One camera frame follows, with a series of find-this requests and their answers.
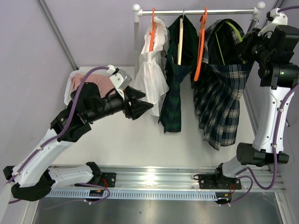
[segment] clothes rack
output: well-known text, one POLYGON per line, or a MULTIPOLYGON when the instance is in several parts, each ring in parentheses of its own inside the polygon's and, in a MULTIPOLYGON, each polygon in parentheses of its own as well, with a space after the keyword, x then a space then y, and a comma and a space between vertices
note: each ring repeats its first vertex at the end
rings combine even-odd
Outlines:
MULTIPOLYGON (((209 9, 207 14, 213 15, 225 15, 225 14, 252 14, 251 23, 249 25, 248 31, 251 31, 256 23, 258 23, 259 17, 262 10, 265 8, 264 2, 259 2, 257 7, 252 9, 209 9)), ((135 50, 135 77, 139 69, 139 55, 140 55, 140 43, 139 43, 139 17, 145 15, 152 15, 153 11, 142 10, 140 5, 133 5, 133 15, 134 15, 134 50, 135 50)), ((205 10, 155 10, 155 15, 203 15, 205 10)))

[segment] plaid pattern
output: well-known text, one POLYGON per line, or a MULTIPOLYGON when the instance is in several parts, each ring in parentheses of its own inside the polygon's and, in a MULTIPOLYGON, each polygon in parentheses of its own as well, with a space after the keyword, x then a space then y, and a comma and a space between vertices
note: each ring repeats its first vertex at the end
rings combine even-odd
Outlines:
POLYGON ((180 132, 182 125, 180 83, 191 72, 195 72, 197 64, 198 37, 195 27, 188 18, 184 17, 184 35, 181 65, 177 64, 179 19, 169 27, 170 47, 167 52, 166 82, 169 91, 166 94, 159 122, 164 126, 165 132, 180 132))
MULTIPOLYGON (((199 116, 199 128, 204 131, 203 140, 215 149, 235 143, 239 124, 240 102, 253 63, 210 64, 208 42, 211 35, 225 21, 232 23, 244 35, 241 27, 232 20, 221 20, 206 30, 203 63, 208 65, 200 73, 194 86, 194 105, 199 116)), ((235 44, 240 41, 230 27, 235 44)))

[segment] pink cloth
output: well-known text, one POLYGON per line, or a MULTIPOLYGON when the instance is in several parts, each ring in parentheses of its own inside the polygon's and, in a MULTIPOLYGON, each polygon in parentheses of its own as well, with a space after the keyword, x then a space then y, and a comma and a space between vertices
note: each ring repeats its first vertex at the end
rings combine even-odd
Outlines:
MULTIPOLYGON (((72 91, 75 91, 78 86, 80 85, 84 75, 76 74, 74 77, 71 78, 72 82, 72 91)), ((101 75, 90 75, 87 80, 87 83, 96 83, 100 90, 101 97, 104 97, 109 90, 113 89, 114 86, 109 77, 101 76, 101 75)))

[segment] clothes hanger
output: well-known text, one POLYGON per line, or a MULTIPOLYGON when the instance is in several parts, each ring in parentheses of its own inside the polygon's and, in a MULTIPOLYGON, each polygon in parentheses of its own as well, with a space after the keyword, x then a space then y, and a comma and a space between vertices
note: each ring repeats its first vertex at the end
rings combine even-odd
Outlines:
POLYGON ((181 65, 182 61, 182 48, 183 48, 183 21, 185 16, 185 10, 183 11, 183 17, 179 20, 179 41, 178 41, 178 65, 181 65))
POLYGON ((202 54, 204 52, 204 45, 205 45, 205 29, 206 29, 206 18, 207 18, 207 7, 205 9, 205 14, 200 18, 200 31, 199 31, 199 45, 198 45, 198 61, 197 61, 197 68, 194 76, 194 81, 197 81, 199 78, 200 68, 201 68, 201 61, 202 61, 202 54))
POLYGON ((152 22, 152 30, 150 34, 150 43, 149 43, 149 51, 153 51, 154 48, 154 37, 155 37, 155 30, 156 30, 156 23, 154 22, 155 17, 155 8, 153 8, 153 13, 151 15, 151 22, 152 22))

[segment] cable clip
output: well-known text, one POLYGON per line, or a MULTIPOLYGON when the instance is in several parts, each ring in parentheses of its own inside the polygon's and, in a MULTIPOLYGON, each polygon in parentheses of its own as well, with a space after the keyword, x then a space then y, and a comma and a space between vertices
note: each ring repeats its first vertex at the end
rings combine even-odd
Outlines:
POLYGON ((109 73, 109 74, 115 73, 116 68, 113 65, 110 64, 107 67, 108 67, 107 73, 109 73))

